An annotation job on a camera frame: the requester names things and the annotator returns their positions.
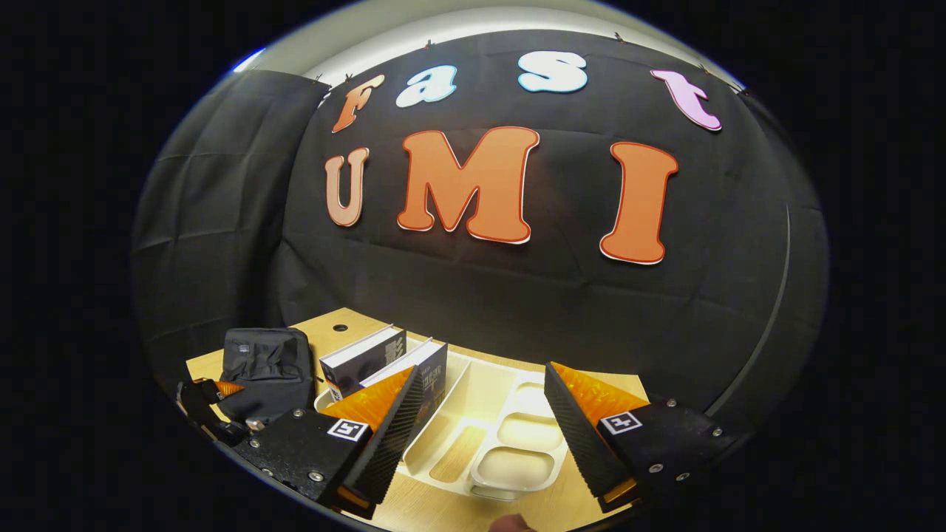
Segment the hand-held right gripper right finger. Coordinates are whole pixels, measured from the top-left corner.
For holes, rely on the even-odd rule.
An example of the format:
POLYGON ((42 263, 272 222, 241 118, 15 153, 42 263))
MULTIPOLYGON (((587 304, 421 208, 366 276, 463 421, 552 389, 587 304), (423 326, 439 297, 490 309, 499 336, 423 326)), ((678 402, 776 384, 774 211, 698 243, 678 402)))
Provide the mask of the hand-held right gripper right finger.
POLYGON ((675 398, 643 398, 556 361, 544 394, 602 512, 669 499, 740 444, 739 427, 675 398))

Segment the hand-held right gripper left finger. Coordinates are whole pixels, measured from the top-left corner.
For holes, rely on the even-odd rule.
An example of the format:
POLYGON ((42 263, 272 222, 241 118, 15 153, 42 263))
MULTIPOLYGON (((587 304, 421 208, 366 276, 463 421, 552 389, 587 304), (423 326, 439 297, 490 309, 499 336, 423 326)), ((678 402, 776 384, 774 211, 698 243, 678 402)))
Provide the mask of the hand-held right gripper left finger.
POLYGON ((316 504, 371 518, 411 441, 422 403, 421 371, 410 366, 324 411, 281 415, 234 451, 316 504))

